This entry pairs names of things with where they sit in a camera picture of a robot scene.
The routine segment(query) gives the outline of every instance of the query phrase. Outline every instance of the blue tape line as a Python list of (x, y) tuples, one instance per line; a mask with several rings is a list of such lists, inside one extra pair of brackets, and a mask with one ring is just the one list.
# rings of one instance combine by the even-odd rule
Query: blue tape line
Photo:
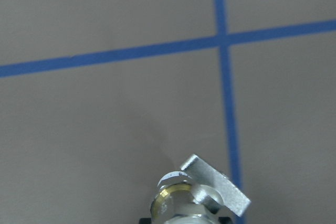
[[(220, 60), (220, 73), (222, 78), (222, 92), (223, 92), (223, 105), (224, 114), (226, 119), (226, 131), (228, 141), (228, 153), (230, 161), (231, 176), (234, 184), (239, 188), (242, 187), (240, 175), (240, 158), (239, 158), (239, 145), (236, 130), (235, 120), (235, 103), (234, 92), (232, 86), (232, 73), (229, 55), (229, 44), (227, 35), (227, 22), (226, 22), (226, 3), (225, 0), (215, 0), (215, 13), (218, 37), (220, 38), (219, 44), (219, 60)], [(237, 224), (244, 224), (244, 218), (236, 218)]]
[(37, 60), (0, 66), (0, 78), (93, 64), (138, 59), (156, 55), (200, 50), (218, 46), (218, 37), (205, 37), (150, 46), (94, 52), (72, 57)]
[(230, 45), (336, 31), (336, 20), (246, 31), (228, 35)]

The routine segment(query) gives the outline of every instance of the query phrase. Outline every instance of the metal valve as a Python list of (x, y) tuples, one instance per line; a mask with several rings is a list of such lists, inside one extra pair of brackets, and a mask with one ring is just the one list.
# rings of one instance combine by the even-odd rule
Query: metal valve
[(193, 154), (164, 175), (151, 204), (153, 224), (219, 224), (224, 206), (241, 216), (250, 200), (222, 173)]

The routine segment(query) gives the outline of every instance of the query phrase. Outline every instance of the floor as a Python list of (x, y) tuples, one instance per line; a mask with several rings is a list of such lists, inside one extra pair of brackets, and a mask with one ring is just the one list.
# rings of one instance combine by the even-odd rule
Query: floor
[(238, 224), (336, 218), (334, 0), (0, 2), (0, 223), (137, 223), (192, 153)]

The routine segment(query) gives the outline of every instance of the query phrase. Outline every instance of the black base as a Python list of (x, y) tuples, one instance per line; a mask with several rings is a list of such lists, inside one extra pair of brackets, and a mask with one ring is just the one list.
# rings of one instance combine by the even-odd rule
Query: black base
[[(219, 217), (218, 221), (220, 224), (233, 224), (229, 217)], [(139, 224), (151, 224), (151, 218), (141, 218)]]

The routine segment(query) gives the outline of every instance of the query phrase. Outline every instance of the silver lever handle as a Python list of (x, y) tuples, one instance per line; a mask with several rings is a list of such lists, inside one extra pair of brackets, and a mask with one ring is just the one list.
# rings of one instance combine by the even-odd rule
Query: silver lever handle
[[(195, 182), (206, 186), (203, 189), (197, 189), (198, 192), (201, 190), (201, 193), (198, 193), (195, 199), (199, 198), (203, 201), (202, 204), (212, 204), (210, 208), (215, 201), (217, 207), (226, 206), (236, 215), (241, 216), (251, 202), (224, 174), (196, 154), (188, 158), (180, 168)], [(221, 199), (218, 198), (218, 194), (211, 192), (211, 188), (220, 195)]]

